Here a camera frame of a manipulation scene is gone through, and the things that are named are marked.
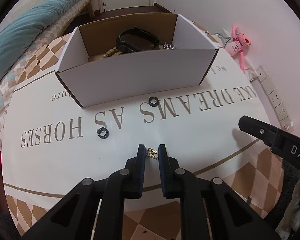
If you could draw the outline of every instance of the smartwatch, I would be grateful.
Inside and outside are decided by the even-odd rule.
[[[127,35],[127,34],[138,36],[147,41],[150,41],[153,44],[153,48],[151,50],[157,49],[160,44],[160,41],[157,36],[151,34],[150,32],[147,32],[145,30],[141,30],[137,27],[133,27],[131,29],[121,32],[119,37],[115,41],[117,50],[120,51],[122,54],[141,51],[141,49],[138,46],[136,46],[136,45],[132,44],[130,41],[127,41],[122,38],[122,36]]]

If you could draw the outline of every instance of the electrical outlet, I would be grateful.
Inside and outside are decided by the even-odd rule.
[[[268,98],[274,108],[276,108],[278,105],[280,105],[283,102],[276,89],[268,95]]]
[[[290,116],[286,117],[280,122],[281,129],[287,132],[292,132],[294,130],[293,121]]]
[[[275,85],[272,82],[271,77],[267,77],[265,80],[263,80],[261,86],[263,87],[263,90],[266,92],[266,95],[269,95],[271,92],[275,90]]]
[[[260,82],[262,82],[263,80],[265,80],[267,78],[267,76],[268,76],[261,66],[258,67],[258,69],[256,70],[256,72],[258,74],[258,79],[260,80]]]
[[[286,118],[289,115],[287,112],[287,108],[283,102],[280,105],[278,105],[274,110],[275,113],[277,114],[279,121],[282,121],[284,118]]]

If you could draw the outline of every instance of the black ring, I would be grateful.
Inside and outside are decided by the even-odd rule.
[[[149,101],[148,101],[149,105],[152,106],[152,107],[156,107],[159,105],[159,99],[158,98],[154,98],[154,97],[149,97]]]
[[[107,128],[105,128],[105,127],[101,127],[101,128],[99,128],[98,129],[98,131],[97,131],[97,133],[98,133],[98,136],[101,138],[101,139],[106,139],[106,138],[108,138],[108,136],[109,136],[109,131],[108,131],[108,129]]]

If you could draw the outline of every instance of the bed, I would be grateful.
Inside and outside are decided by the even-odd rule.
[[[27,0],[22,6],[15,10],[12,14],[12,19],[17,18],[28,12],[34,6],[38,6],[47,0]],[[78,0],[73,6],[63,13],[56,21],[45,28],[37,35],[35,40],[25,50],[25,52],[16,60],[11,69],[4,75],[0,81],[0,150],[3,140],[3,127],[5,124],[5,115],[7,113],[11,96],[15,90],[16,84],[24,79],[24,73],[27,75],[35,75],[40,69],[39,66],[33,68],[25,67],[29,63],[35,52],[50,44],[54,39],[60,37],[73,19],[85,8],[89,9],[90,16],[93,15],[91,0]]]

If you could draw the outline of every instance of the white cardboard box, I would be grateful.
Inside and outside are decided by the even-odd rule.
[[[146,50],[100,59],[115,38],[133,26],[156,35],[175,50]],[[80,107],[164,90],[198,86],[218,47],[182,15],[131,14],[76,27],[55,73]]]

